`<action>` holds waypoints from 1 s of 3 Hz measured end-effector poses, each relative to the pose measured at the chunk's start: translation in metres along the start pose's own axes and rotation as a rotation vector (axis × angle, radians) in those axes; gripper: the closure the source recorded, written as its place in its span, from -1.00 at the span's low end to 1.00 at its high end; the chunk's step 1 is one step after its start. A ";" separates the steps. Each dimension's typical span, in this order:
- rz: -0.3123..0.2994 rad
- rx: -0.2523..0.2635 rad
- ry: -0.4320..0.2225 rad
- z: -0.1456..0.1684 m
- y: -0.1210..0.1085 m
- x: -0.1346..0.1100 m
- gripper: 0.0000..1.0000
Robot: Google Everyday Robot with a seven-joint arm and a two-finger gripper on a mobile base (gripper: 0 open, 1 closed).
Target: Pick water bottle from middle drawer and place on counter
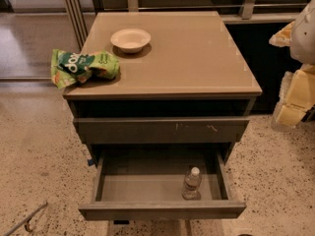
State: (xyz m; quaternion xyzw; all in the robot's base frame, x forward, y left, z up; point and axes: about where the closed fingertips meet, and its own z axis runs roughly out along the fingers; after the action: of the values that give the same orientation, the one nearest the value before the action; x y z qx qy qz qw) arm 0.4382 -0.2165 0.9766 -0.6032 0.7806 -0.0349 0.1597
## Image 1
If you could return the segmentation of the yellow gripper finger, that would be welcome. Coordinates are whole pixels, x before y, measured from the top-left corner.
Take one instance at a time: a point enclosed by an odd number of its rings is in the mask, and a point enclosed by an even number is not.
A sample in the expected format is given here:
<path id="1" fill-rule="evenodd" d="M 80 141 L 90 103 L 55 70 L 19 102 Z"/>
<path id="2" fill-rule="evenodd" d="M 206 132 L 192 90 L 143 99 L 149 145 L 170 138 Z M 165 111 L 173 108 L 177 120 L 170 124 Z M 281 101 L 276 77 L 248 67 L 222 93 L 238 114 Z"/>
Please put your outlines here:
<path id="1" fill-rule="evenodd" d="M 275 108 L 275 122 L 296 126 L 315 105 L 315 65 L 303 64 L 294 73 L 285 72 Z"/>
<path id="2" fill-rule="evenodd" d="M 291 32 L 294 22 L 287 24 L 284 28 L 273 34 L 269 43 L 276 47 L 290 46 Z"/>

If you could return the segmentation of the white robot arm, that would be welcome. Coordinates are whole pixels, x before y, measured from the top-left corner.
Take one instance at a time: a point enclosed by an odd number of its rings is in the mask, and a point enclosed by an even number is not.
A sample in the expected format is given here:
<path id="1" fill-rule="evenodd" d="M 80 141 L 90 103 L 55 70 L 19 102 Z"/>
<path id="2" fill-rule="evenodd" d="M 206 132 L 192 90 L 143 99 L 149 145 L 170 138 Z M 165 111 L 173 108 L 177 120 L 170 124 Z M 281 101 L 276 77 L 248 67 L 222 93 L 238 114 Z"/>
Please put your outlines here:
<path id="1" fill-rule="evenodd" d="M 297 18 L 275 33 L 271 45 L 289 47 L 290 57 L 302 66 L 285 72 L 276 104 L 272 127 L 278 131 L 295 128 L 315 105 L 315 0 Z"/>

